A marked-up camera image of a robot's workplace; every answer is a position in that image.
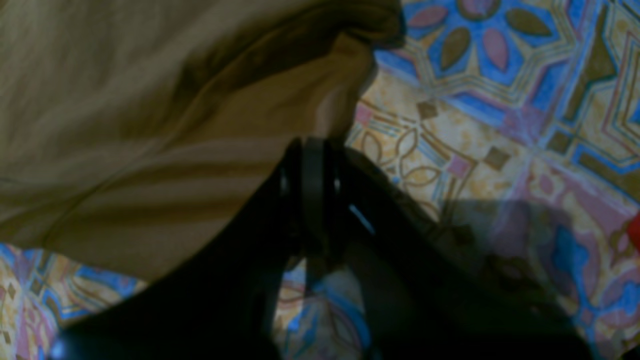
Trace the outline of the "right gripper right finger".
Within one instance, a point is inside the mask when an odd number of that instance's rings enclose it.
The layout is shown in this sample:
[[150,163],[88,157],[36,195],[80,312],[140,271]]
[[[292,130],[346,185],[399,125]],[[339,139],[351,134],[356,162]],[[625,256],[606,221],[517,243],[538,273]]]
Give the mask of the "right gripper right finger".
[[591,360],[557,308],[518,304],[474,279],[435,241],[438,225],[371,161],[321,141],[327,250],[358,282],[366,360]]

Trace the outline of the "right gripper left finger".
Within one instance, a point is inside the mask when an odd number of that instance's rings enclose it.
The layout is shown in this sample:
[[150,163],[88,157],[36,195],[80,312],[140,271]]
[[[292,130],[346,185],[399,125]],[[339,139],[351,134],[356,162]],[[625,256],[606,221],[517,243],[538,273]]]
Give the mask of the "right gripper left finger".
[[144,291],[67,326],[50,360],[279,360],[272,338],[282,276],[313,224],[304,180],[321,141],[295,140],[224,230]]

